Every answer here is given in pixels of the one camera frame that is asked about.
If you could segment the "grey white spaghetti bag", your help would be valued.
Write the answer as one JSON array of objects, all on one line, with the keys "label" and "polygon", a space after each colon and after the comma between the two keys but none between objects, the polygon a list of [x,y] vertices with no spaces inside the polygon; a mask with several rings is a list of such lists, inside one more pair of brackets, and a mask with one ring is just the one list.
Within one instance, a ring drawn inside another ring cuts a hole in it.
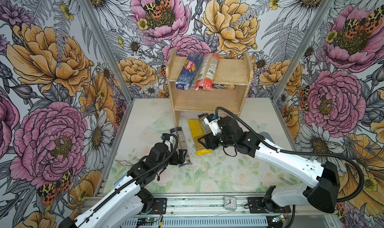
[{"label": "grey white spaghetti bag", "polygon": [[175,127],[170,129],[170,133],[174,134],[178,137],[179,141],[179,152],[177,152],[178,156],[178,164],[180,167],[186,166],[186,165],[192,165],[192,161],[189,156],[189,151],[188,151],[188,145],[186,142],[186,138],[183,132],[183,129],[181,127]]}]

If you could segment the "blue Barilla spaghetti box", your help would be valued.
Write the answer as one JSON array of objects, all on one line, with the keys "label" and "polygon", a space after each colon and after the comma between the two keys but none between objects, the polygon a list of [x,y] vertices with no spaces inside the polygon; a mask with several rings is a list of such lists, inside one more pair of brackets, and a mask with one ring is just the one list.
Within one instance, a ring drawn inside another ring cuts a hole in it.
[{"label": "blue Barilla spaghetti box", "polygon": [[195,79],[196,73],[203,61],[204,55],[198,53],[190,53],[184,63],[179,74],[175,87],[178,90],[189,91]]}]

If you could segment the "red spaghetti bag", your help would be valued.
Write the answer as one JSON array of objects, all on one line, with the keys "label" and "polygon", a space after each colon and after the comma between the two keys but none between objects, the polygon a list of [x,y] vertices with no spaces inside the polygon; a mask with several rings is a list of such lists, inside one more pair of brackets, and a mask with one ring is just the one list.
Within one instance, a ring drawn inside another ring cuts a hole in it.
[{"label": "red spaghetti bag", "polygon": [[211,91],[213,90],[213,80],[215,76],[216,69],[218,67],[218,63],[220,60],[219,54],[205,54],[199,75],[197,78],[197,82],[195,85],[195,90],[204,90]]}]

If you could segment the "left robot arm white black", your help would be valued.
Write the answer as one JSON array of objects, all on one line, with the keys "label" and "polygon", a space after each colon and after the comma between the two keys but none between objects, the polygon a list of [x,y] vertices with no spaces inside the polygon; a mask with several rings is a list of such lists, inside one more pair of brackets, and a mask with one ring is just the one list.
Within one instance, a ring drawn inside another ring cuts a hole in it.
[{"label": "left robot arm white black", "polygon": [[156,143],[147,156],[134,164],[115,188],[96,205],[77,218],[65,218],[60,228],[117,228],[126,218],[147,213],[153,205],[153,195],[145,189],[160,177],[168,165],[185,162],[187,150],[177,145]]}]

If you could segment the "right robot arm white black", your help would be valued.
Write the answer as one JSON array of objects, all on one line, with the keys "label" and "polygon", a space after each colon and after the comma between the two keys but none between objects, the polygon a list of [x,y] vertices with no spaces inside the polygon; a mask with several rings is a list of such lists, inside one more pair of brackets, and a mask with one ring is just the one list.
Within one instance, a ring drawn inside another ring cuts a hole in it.
[{"label": "right robot arm white black", "polygon": [[311,205],[332,214],[335,211],[340,180],[335,164],[319,163],[283,150],[265,137],[243,131],[236,119],[210,114],[204,118],[210,131],[203,136],[203,145],[210,150],[219,146],[233,147],[236,153],[248,155],[275,165],[298,178],[302,183],[287,188],[270,186],[260,206],[273,212],[286,206]]}]

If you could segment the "wooden two-tier shelf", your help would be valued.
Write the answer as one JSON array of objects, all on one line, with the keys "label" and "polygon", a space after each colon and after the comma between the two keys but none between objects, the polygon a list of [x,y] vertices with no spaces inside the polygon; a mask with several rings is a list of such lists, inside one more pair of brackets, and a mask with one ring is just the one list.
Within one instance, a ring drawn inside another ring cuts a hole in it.
[{"label": "wooden two-tier shelf", "polygon": [[233,85],[233,90],[214,89],[212,91],[189,91],[176,89],[175,82],[184,66],[186,57],[178,57],[172,49],[166,65],[166,78],[169,87],[174,124],[179,126],[182,112],[214,113],[216,107],[223,107],[239,116],[245,104],[251,81],[253,65],[248,52],[242,60],[220,59],[214,76],[214,84]]}]

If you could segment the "brown striped spaghetti bag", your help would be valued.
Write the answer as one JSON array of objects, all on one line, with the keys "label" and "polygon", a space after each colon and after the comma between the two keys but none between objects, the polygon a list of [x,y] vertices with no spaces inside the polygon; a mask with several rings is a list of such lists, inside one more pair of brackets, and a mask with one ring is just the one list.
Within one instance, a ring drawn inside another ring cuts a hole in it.
[{"label": "brown striped spaghetti bag", "polygon": [[212,131],[211,131],[211,128],[209,127],[209,125],[207,125],[206,122],[205,122],[205,118],[206,118],[208,115],[209,115],[209,114],[207,114],[207,113],[203,113],[203,114],[198,115],[198,118],[199,118],[199,120],[200,120],[200,122],[201,122],[201,125],[202,125],[202,128],[203,128],[203,130],[204,130],[204,134],[209,134],[209,133],[212,132]]}]

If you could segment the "yellow spaghetti bag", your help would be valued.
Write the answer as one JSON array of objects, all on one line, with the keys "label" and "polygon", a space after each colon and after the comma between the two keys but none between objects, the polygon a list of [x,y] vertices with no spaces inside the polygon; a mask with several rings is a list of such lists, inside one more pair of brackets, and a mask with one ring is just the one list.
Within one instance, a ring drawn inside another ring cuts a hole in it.
[{"label": "yellow spaghetti bag", "polygon": [[206,149],[201,143],[199,143],[199,139],[205,135],[201,121],[198,119],[189,119],[188,124],[194,140],[194,145],[196,147],[196,154],[198,156],[210,154],[211,150]]}]

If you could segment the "blue grey glasses case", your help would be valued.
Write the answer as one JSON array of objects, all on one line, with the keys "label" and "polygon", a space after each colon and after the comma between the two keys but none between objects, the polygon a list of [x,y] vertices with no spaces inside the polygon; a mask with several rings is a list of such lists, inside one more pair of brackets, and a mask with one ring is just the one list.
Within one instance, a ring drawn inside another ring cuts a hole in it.
[{"label": "blue grey glasses case", "polygon": [[272,143],[274,143],[274,140],[272,139],[272,137],[270,136],[269,133],[267,133],[267,132],[260,132],[260,135],[263,136],[264,138],[268,139]]}]

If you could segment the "metal scissors tongs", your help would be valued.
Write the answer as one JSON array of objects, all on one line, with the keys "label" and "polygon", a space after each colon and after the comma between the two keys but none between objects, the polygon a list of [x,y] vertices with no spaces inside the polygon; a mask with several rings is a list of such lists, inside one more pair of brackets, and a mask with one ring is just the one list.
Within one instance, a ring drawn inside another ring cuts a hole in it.
[{"label": "metal scissors tongs", "polygon": [[113,159],[113,161],[115,163],[119,164],[120,166],[123,166],[123,167],[131,167],[131,166],[133,166],[133,164],[131,162],[128,162],[126,160]]}]

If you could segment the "small white desk clock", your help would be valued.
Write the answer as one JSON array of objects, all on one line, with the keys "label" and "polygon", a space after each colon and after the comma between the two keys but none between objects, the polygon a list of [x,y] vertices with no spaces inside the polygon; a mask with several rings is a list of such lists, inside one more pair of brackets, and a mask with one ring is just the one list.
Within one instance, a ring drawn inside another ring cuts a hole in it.
[{"label": "small white desk clock", "polygon": [[236,211],[237,198],[234,196],[224,196],[224,209],[226,211]]}]

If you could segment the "small plastic packet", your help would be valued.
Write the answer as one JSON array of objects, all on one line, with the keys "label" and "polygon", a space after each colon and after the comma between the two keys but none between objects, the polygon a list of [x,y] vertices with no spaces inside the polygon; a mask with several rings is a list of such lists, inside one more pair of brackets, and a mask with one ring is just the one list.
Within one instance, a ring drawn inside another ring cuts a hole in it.
[{"label": "small plastic packet", "polygon": [[121,181],[124,180],[124,178],[126,177],[126,174],[124,174],[120,179],[118,179],[115,183],[114,183],[114,187],[116,187],[117,185],[119,185],[121,183]]}]

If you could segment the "green circuit board left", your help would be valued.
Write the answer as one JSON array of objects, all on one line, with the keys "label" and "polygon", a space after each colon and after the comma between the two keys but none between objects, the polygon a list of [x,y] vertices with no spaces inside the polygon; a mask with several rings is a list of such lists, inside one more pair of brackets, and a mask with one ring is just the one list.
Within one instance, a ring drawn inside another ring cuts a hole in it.
[{"label": "green circuit board left", "polygon": [[137,223],[136,223],[136,226],[137,227],[140,227],[140,226],[154,226],[156,224],[159,224],[160,222],[162,221],[161,218],[153,218],[153,217],[150,217],[150,218],[139,218],[137,220]]}]

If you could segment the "green circuit board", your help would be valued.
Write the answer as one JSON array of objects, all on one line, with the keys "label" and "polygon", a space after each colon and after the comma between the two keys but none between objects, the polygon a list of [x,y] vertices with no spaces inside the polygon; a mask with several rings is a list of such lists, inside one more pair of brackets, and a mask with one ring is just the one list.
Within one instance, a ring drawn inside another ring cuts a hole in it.
[{"label": "green circuit board", "polygon": [[279,223],[279,222],[284,222],[286,220],[285,216],[284,215],[279,215],[279,216],[275,216],[272,218],[271,222],[273,223]]},{"label": "green circuit board", "polygon": [[137,223],[136,223],[136,226],[137,227],[140,227],[140,226],[154,226],[156,224],[159,224],[160,222],[162,221],[161,218],[153,218],[153,217],[150,217],[150,218],[139,218],[137,220]]}]

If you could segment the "green circuit board right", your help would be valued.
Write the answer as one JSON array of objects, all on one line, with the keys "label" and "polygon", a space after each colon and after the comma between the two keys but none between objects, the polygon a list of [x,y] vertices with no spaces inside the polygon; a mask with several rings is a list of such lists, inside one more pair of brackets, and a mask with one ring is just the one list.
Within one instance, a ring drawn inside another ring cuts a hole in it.
[{"label": "green circuit board right", "polygon": [[284,222],[286,220],[285,216],[284,215],[279,215],[279,216],[275,216],[272,218],[271,222],[273,223],[279,223],[279,222]]}]

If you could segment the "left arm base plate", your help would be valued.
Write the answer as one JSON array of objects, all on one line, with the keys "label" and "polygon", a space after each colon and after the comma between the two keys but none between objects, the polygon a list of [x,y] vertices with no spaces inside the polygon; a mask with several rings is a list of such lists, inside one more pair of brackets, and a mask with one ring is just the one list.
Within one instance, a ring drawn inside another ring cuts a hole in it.
[{"label": "left arm base plate", "polygon": [[149,215],[165,215],[167,211],[167,198],[154,198],[152,206],[148,212]]}]

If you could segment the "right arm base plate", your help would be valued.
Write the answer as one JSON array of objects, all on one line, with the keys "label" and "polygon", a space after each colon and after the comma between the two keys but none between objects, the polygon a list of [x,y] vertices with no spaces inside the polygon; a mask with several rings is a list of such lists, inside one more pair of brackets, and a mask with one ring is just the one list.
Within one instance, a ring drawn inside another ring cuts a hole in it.
[{"label": "right arm base plate", "polygon": [[245,209],[248,209],[251,214],[267,214],[267,213],[279,213],[289,214],[291,213],[290,206],[279,207],[273,201],[264,201],[262,197],[248,197],[247,203],[244,205]]}]

